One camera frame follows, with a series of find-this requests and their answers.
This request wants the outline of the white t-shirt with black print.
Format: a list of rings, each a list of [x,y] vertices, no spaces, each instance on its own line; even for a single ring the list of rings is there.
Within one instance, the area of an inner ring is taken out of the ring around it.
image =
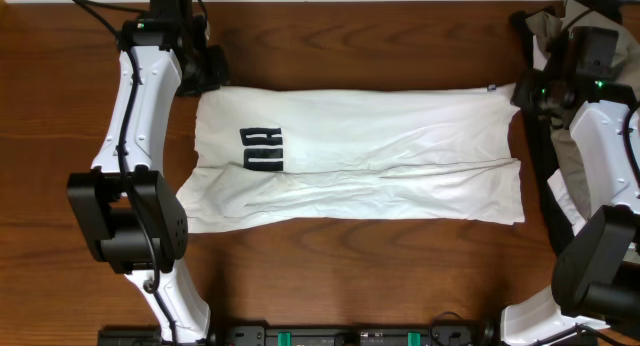
[[[295,218],[524,219],[510,88],[202,96],[178,191],[193,233]]]

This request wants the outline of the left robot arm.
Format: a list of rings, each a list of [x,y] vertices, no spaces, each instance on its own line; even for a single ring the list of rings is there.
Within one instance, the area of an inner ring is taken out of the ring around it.
[[[184,260],[188,221],[163,174],[170,109],[229,81],[211,46],[202,0],[150,0],[111,32],[120,81],[110,125],[89,171],[73,173],[67,197],[92,257],[143,295],[157,328],[104,329],[101,345],[213,345],[211,310]]]

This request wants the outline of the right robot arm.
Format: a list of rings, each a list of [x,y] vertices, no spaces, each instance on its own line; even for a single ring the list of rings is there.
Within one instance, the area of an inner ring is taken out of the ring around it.
[[[565,30],[543,70],[530,69],[511,102],[556,116],[580,152],[591,215],[557,258],[551,284],[506,307],[504,345],[553,345],[639,319],[639,267],[626,260],[639,243],[639,109],[633,89],[613,80],[618,32]]]

